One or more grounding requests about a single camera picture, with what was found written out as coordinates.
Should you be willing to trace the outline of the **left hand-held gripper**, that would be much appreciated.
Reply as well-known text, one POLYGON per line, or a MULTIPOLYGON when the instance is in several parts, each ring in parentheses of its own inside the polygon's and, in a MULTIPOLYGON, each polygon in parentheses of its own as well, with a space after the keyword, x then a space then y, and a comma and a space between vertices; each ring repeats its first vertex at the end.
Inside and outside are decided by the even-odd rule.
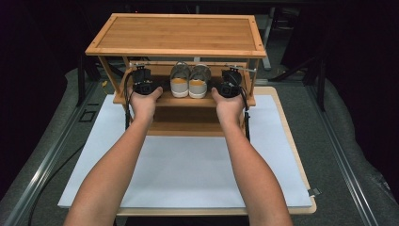
POLYGON ((133 92, 141 95, 149 95, 154 91, 154 83, 152 81, 151 70, 147 69, 143 64, 136 65, 136 69, 132 72, 133 92))

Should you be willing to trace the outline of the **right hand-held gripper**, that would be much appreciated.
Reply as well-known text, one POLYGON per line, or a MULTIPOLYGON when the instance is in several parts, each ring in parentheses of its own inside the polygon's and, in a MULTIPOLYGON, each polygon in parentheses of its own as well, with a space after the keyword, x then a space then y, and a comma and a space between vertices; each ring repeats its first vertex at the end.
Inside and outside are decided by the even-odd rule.
POLYGON ((222 71, 222 82, 216 86, 218 93, 224 98, 233 98, 238 95, 245 97, 244 88, 241 86, 244 72, 257 72, 256 69, 247 69, 237 65, 227 65, 228 69, 222 71))

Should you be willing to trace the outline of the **beige canvas shoe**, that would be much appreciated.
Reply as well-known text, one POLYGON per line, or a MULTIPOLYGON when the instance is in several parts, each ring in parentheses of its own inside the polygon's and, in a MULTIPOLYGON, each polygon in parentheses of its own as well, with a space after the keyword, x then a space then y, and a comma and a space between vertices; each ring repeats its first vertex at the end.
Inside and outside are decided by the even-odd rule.
POLYGON ((196 65, 189 76, 189 96, 194 99, 203 98, 206 95, 211 77, 211 70, 207 65, 196 65))
POLYGON ((170 72, 170 89, 175 98, 183 98, 188 95, 188 78, 191 71, 184 62, 177 62, 170 72))

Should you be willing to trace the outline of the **wooden shoe rack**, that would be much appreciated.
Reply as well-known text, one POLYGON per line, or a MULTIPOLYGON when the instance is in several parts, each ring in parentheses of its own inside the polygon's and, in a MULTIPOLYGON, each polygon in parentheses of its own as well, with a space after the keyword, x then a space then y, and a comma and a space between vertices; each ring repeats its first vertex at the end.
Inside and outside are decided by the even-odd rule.
MULTIPOLYGON (((152 136, 220 137, 221 130, 212 88, 222 82, 227 65, 257 69, 266 56, 258 26, 252 15, 146 14, 114 13, 86 50, 110 68, 109 57, 121 57, 126 66, 121 79, 108 77, 115 90, 114 101, 127 107, 132 72, 143 64, 151 70, 154 89, 164 91, 156 102, 149 133, 152 136), (170 72, 177 62, 186 63, 190 71, 198 65, 211 70, 206 95, 194 99, 188 95, 175 98, 170 89, 170 72)), ((241 71, 246 107, 255 104, 256 74, 241 71)))

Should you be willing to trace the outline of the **person's left hand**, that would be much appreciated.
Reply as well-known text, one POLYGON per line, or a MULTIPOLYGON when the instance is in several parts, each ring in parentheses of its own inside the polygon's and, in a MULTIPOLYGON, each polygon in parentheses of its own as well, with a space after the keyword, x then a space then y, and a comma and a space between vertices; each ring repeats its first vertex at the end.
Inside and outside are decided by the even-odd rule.
POLYGON ((130 97, 129 103, 134 112, 133 121, 145 121, 151 123, 155 113, 156 101, 163 94, 163 89, 158 87, 148 95, 136 93, 132 88, 129 88, 128 91, 130 97))

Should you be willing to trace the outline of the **person's right hand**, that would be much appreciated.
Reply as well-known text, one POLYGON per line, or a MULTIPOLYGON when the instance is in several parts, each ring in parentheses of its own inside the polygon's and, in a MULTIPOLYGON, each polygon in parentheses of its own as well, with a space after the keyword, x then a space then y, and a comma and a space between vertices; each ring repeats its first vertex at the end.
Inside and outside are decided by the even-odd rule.
POLYGON ((244 102, 240 96, 225 98, 216 88, 212 88, 211 94, 216 103, 216 114, 222 126, 239 125, 240 116, 244 109, 244 102))

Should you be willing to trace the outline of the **white metal stand leg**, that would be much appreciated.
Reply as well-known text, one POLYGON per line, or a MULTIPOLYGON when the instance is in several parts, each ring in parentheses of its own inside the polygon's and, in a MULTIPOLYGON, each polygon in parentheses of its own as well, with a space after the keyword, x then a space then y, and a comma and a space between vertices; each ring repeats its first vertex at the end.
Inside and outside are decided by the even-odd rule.
MULTIPOLYGON (((263 47, 264 47, 265 51, 267 51, 267 45, 268 45, 268 41, 269 41, 272 23, 273 23, 273 18, 270 15, 267 15, 266 19, 265 19, 265 30, 263 33, 263 47)), ((263 59, 263 68, 266 71, 270 71, 272 69, 269 56, 266 56, 263 59)))

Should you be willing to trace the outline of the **black metal stand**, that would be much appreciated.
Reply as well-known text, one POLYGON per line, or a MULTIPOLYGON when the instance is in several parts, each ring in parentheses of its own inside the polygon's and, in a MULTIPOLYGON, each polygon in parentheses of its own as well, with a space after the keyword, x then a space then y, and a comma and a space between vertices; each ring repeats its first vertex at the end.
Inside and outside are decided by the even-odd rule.
POLYGON ((319 62, 319 71, 317 74, 317 104, 319 108, 324 111, 324 96, 325 96, 325 82, 326 82, 326 62, 321 59, 319 62))
POLYGON ((84 69, 84 59, 82 56, 78 58, 78 100, 77 106, 80 106, 86 98, 86 81, 85 81, 85 69, 84 69))

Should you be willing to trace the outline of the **white table sheet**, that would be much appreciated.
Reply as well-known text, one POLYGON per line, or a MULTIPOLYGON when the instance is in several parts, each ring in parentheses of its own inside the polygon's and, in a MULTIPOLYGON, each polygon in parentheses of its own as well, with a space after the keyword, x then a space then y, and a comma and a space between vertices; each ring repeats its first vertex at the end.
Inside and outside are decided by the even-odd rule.
MULTIPOLYGON (((250 142, 277 176, 287 205, 310 207, 283 129, 277 102, 257 95, 249 110, 250 142)), ((82 181, 125 131, 124 113, 107 96, 58 206, 68 208, 82 181)), ((223 137, 148 136, 122 208, 242 208, 244 202, 231 169, 223 137)))

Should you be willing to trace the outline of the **metal floor rail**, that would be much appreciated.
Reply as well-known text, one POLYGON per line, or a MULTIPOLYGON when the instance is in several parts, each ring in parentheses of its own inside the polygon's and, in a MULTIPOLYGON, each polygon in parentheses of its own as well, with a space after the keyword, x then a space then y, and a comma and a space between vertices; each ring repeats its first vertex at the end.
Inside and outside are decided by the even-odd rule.
POLYGON ((0 201, 0 226, 60 226, 67 210, 57 206, 104 101, 99 82, 87 84, 77 106, 70 85, 38 146, 0 201))
POLYGON ((357 179, 352 167, 349 164, 344 149, 340 141, 338 140, 338 137, 332 127, 332 124, 327 116, 327 113, 321 109, 321 107, 317 102, 317 94, 315 88, 306 86, 305 90, 310 96, 311 102, 316 108, 316 112, 321 120, 321 123, 323 124, 325 131, 327 132, 327 136, 331 142, 333 154, 336 159, 337 165, 340 169, 340 172, 343 176, 343 179, 349 190, 352 200, 356 205, 356 208, 359 212, 363 225, 379 226, 377 219, 375 218, 375 214, 364 195, 364 192, 359 184, 359 180, 357 179))

